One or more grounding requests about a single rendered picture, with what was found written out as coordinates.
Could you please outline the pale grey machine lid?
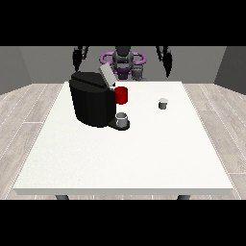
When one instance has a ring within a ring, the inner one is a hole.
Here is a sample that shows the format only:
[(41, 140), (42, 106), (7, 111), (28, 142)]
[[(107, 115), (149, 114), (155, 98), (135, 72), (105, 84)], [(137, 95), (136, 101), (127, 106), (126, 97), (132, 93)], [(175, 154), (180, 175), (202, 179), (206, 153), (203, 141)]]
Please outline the pale grey machine lid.
[(101, 65), (98, 68), (99, 72), (101, 73), (101, 75), (103, 76), (106, 84), (108, 87), (114, 87), (114, 84), (116, 82), (116, 78), (111, 70), (111, 67), (108, 63), (105, 63), (103, 65)]

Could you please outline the black coffee machine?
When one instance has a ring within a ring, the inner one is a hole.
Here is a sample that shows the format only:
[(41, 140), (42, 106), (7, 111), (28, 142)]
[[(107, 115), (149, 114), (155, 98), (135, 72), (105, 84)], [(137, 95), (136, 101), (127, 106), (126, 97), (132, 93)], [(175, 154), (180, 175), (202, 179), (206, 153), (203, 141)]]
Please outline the black coffee machine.
[(114, 88), (109, 88), (100, 73), (77, 71), (69, 80), (72, 102), (76, 117), (82, 123), (97, 128), (112, 127), (118, 131), (130, 128), (130, 121), (124, 128), (116, 125), (116, 104)]

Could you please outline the small grey cup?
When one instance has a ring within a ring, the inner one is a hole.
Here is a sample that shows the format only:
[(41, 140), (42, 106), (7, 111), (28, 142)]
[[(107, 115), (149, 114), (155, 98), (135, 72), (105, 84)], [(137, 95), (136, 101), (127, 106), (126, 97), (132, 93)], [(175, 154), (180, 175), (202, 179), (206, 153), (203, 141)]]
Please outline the small grey cup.
[(115, 120), (116, 120), (116, 125), (119, 128), (124, 128), (127, 126), (128, 124), (128, 115), (125, 112), (119, 112), (116, 116), (115, 116)]

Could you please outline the red pod holder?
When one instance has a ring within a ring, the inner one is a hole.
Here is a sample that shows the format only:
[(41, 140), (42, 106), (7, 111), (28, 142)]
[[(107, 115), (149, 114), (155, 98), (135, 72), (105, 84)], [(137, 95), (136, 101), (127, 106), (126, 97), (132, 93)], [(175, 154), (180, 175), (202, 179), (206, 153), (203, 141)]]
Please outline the red pod holder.
[(115, 93), (115, 103), (119, 105), (124, 105), (128, 102), (128, 89), (124, 86), (117, 86), (114, 89)]

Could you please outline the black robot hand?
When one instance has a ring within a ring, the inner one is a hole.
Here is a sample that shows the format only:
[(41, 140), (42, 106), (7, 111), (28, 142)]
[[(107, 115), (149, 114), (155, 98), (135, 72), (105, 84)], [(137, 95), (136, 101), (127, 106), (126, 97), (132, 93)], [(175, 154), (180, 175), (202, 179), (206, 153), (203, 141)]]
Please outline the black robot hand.
[(171, 50), (168, 46), (157, 46), (157, 54), (159, 57), (159, 61), (162, 62), (163, 67), (166, 72), (166, 77), (169, 77), (172, 69), (172, 54)]
[(88, 52), (88, 46), (78, 46), (74, 48), (72, 61), (75, 71), (79, 70), (82, 60), (86, 59), (87, 52)]

